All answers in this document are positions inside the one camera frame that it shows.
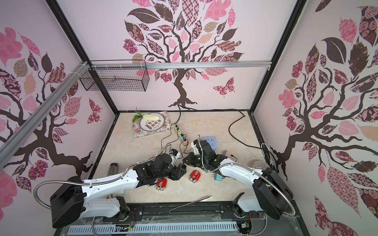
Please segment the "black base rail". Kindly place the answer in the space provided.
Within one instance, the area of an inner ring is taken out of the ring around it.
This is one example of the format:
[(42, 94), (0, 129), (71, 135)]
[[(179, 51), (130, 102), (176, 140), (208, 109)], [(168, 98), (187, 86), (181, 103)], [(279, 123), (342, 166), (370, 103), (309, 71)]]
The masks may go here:
[(181, 207), (169, 214), (169, 210), (186, 204), (186, 203), (142, 203), (142, 204), (126, 204), (123, 197), (118, 197), (116, 203), (120, 204), (120, 211), (114, 216), (105, 216), (104, 213), (83, 216), (84, 219), (100, 218), (106, 222), (126, 222), (134, 223), (142, 219), (152, 219), (158, 216), (200, 216), (200, 215), (219, 215), (222, 219), (231, 219), (241, 221), (250, 217), (257, 218), (260, 213), (265, 213), (269, 217), (279, 220), (284, 213), (290, 214), (295, 212), (295, 208), (290, 207), (286, 200), (273, 202), (271, 200), (263, 200), (261, 209), (242, 209), (238, 203), (238, 199), (234, 201), (221, 202), (198, 202), (189, 206)]

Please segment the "red shaver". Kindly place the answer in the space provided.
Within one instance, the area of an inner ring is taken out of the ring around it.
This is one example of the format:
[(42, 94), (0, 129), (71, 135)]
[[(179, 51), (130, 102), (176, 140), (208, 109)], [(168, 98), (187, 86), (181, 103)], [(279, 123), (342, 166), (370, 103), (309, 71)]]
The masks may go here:
[(161, 178), (157, 180), (156, 190), (164, 191), (166, 189), (167, 179)]
[(200, 179), (200, 176), (201, 176), (201, 173), (198, 171), (198, 170), (194, 170), (191, 174), (190, 174), (190, 181), (192, 183), (196, 183), (199, 181)]

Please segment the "white patterned plate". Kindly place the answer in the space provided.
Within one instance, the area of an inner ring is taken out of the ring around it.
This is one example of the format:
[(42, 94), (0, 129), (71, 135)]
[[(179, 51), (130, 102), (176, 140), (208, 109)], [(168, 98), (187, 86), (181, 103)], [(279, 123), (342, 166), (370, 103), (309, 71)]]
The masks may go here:
[(152, 131), (157, 131), (157, 130), (159, 130), (160, 128), (163, 127), (163, 125), (165, 123), (164, 116), (160, 113), (152, 113), (152, 114), (158, 115), (160, 117), (160, 120), (148, 121), (148, 120), (145, 120), (145, 119), (140, 119), (138, 124), (139, 124), (139, 126), (142, 130), (152, 132)]

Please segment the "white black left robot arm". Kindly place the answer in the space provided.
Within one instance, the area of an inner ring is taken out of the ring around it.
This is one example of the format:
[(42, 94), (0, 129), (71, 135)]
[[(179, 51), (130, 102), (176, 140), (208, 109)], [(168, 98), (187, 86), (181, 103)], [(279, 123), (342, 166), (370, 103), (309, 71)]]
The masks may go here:
[[(67, 181), (46, 181), (33, 190), (34, 199), (51, 211), (52, 226), (63, 228), (81, 218), (113, 218), (120, 213), (129, 213), (123, 198), (128, 189), (145, 185), (157, 186), (163, 179), (178, 181), (187, 172), (184, 163), (177, 164), (180, 153), (169, 154), (161, 150), (149, 160), (132, 164), (124, 172), (100, 179), (82, 180), (72, 177)], [(38, 196), (38, 190), (48, 184), (60, 184), (60, 188), (50, 197), (50, 204)]]

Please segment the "pink charger adapter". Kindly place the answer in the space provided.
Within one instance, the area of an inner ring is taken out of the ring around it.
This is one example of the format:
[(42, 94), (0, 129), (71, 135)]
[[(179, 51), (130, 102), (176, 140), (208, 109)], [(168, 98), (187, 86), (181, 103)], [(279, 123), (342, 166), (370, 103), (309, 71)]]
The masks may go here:
[(221, 154), (224, 155), (224, 156), (230, 156), (230, 152), (227, 151), (227, 150), (223, 150), (223, 151), (221, 152)]

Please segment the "aluminium rail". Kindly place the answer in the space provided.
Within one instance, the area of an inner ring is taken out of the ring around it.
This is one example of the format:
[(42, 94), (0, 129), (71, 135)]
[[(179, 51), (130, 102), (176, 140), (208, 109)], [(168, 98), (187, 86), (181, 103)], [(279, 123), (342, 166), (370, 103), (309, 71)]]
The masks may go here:
[(29, 138), (34, 130), (36, 130), (40, 123), (42, 123), (43, 119), (53, 107), (57, 105), (69, 88), (88, 71), (88, 68), (89, 65), (87, 62), (80, 62), (77, 67), (68, 74), (66, 79), (61, 82), (56, 90), (38, 106), (36, 111), (21, 125), (19, 130), (1, 146), (1, 169), (4, 168), (22, 144)]
[(263, 67), (269, 68), (272, 62), (270, 61), (237, 61), (237, 62), (196, 62), (196, 63), (142, 63), (133, 64), (93, 64), (93, 69), (126, 69), (126, 68), (140, 68), (140, 69), (187, 69), (187, 68), (244, 68), (244, 67)]

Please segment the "light blue round socket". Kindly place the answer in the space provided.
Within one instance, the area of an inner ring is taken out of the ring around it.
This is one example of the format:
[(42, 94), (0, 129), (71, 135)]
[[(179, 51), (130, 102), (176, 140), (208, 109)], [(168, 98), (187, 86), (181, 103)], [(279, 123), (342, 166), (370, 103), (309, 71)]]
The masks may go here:
[(207, 143), (211, 146), (212, 150), (216, 150), (218, 147), (218, 142), (215, 137), (212, 136), (206, 136), (203, 138), (203, 140), (207, 141)]

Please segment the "aluminium rail left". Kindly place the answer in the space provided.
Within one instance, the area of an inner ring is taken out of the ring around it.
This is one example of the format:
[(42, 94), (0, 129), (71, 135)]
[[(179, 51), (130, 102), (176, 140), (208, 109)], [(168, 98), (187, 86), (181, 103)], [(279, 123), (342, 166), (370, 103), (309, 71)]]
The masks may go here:
[(29, 138), (34, 130), (36, 130), (40, 123), (42, 123), (43, 119), (53, 107), (57, 105), (69, 88), (88, 71), (88, 68), (89, 65), (87, 62), (80, 62), (77, 67), (68, 74), (66, 79), (61, 82), (56, 90), (38, 106), (36, 111), (21, 125), (19, 130), (1, 146), (1, 169), (4, 168), (22, 144)]

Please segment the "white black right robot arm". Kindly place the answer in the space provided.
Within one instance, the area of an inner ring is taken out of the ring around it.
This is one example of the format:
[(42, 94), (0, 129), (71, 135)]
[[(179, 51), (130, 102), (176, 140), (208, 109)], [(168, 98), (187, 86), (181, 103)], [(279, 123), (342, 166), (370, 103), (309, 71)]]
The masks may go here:
[(191, 143), (193, 152), (183, 162), (225, 178), (232, 178), (251, 187), (254, 193), (240, 193), (233, 201), (232, 210), (238, 217), (251, 211), (262, 211), (279, 220), (283, 215), (296, 215), (293, 193), (278, 173), (267, 167), (256, 169), (235, 162), (224, 154), (216, 154), (211, 145), (200, 136)]

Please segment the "aluminium rail back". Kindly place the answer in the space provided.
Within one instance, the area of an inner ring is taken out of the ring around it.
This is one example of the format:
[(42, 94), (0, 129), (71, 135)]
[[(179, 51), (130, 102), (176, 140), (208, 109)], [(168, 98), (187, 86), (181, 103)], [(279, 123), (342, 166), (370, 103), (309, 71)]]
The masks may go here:
[(244, 67), (263, 67), (269, 68), (272, 62), (270, 61), (237, 61), (237, 62), (196, 62), (196, 63), (142, 63), (133, 64), (93, 64), (93, 69), (126, 69), (126, 68), (140, 68), (140, 69), (187, 69), (187, 68), (244, 68)]

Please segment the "white flower with leaves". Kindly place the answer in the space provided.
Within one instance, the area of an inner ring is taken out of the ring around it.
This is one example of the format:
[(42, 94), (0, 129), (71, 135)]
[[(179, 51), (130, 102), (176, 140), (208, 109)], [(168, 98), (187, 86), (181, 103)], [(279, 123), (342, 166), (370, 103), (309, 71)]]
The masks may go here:
[(145, 119), (148, 121), (158, 121), (160, 117), (154, 114), (142, 114), (140, 111), (135, 110), (136, 115), (133, 117), (132, 122), (137, 121), (138, 119)]

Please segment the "white power strip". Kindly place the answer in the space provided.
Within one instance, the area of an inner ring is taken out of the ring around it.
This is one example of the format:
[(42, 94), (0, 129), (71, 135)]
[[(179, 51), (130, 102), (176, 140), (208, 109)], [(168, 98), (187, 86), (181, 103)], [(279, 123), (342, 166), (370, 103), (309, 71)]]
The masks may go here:
[(172, 134), (174, 134), (175, 136), (173, 144), (175, 144), (176, 146), (180, 145), (180, 147), (182, 148), (188, 147), (189, 140), (188, 140), (187, 134), (185, 134), (181, 130), (178, 124), (173, 124), (172, 128), (173, 128)]

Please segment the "floral placemat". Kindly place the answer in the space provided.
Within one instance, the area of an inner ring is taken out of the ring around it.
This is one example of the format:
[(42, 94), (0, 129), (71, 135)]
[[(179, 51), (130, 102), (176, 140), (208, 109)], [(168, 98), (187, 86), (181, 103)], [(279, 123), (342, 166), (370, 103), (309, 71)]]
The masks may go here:
[(171, 119), (167, 111), (145, 114), (137, 111), (132, 119), (132, 134), (134, 138), (142, 138), (166, 132), (170, 126)]

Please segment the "glass spice jar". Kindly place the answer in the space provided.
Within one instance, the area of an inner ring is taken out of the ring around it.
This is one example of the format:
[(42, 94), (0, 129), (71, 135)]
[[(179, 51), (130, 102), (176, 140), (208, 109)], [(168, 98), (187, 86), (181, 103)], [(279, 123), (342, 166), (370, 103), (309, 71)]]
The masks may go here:
[(118, 163), (111, 163), (109, 168), (108, 168), (108, 172), (107, 172), (107, 176), (113, 176), (113, 175), (116, 175), (119, 173), (119, 165)]

